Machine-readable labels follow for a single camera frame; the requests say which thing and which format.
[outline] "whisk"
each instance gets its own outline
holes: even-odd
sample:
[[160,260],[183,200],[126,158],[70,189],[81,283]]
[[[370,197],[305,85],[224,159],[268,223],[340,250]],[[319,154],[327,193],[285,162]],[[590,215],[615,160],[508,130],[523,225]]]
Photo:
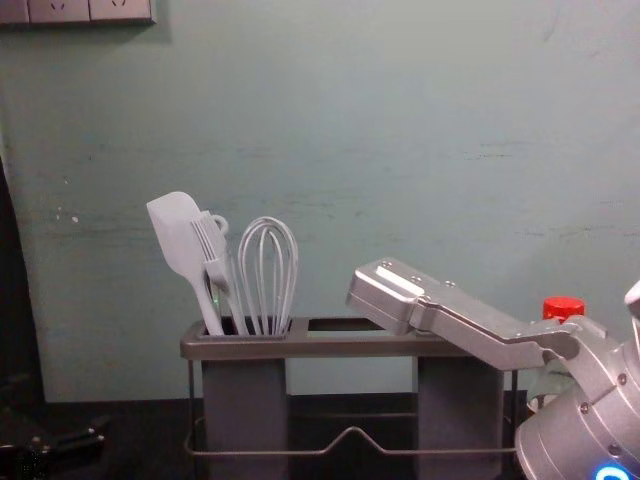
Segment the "whisk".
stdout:
[[[268,265],[265,268],[265,254],[269,245],[273,262],[272,275],[267,279],[269,272]],[[253,289],[247,265],[252,251]],[[255,334],[286,333],[298,278],[298,244],[289,227],[273,217],[260,217],[251,222],[238,247],[238,269]],[[267,295],[267,282],[271,283],[271,295]],[[257,304],[252,290],[255,290]]]

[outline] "blue light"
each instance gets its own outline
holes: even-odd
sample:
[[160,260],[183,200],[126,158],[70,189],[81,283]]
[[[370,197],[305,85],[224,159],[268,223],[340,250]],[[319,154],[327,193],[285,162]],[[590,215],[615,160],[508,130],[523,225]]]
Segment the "blue light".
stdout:
[[629,475],[618,467],[604,467],[598,470],[595,480],[630,480]]

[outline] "gray utensil holder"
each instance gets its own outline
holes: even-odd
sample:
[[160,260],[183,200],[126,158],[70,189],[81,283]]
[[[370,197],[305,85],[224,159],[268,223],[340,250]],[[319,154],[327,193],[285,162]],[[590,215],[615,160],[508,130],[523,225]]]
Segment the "gray utensil holder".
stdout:
[[[298,318],[285,337],[211,337],[198,322],[180,343],[189,361],[202,363],[208,451],[185,441],[188,453],[206,458],[210,480],[287,480],[288,458],[329,454],[343,438],[359,435],[381,455],[415,456],[418,480],[493,480],[501,471],[503,374],[435,335],[362,336],[379,330],[365,319]],[[310,336],[309,331],[351,331],[353,336]],[[317,450],[288,450],[286,358],[414,357],[414,450],[388,450],[349,427]],[[197,422],[192,415],[192,426]],[[446,455],[434,452],[446,448]],[[469,452],[469,449],[484,453]]]

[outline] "wall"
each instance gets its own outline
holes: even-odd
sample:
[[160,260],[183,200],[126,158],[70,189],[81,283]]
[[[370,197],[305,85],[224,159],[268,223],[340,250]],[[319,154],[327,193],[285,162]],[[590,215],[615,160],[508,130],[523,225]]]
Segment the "wall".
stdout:
[[[234,239],[277,215],[298,314],[397,256],[526,320],[588,299],[618,337],[640,276],[640,6],[167,0],[159,25],[0,35],[0,118],[51,401],[185,393],[197,318],[145,203]],[[293,391],[410,388],[404,361],[298,363]]]

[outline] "power socket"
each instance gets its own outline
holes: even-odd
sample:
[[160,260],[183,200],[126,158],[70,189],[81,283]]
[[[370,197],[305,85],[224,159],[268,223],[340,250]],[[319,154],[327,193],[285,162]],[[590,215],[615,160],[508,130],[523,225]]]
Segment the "power socket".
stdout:
[[88,22],[89,0],[29,0],[31,23]]
[[0,0],[0,25],[29,23],[27,0]]
[[91,20],[153,23],[152,0],[89,0]]

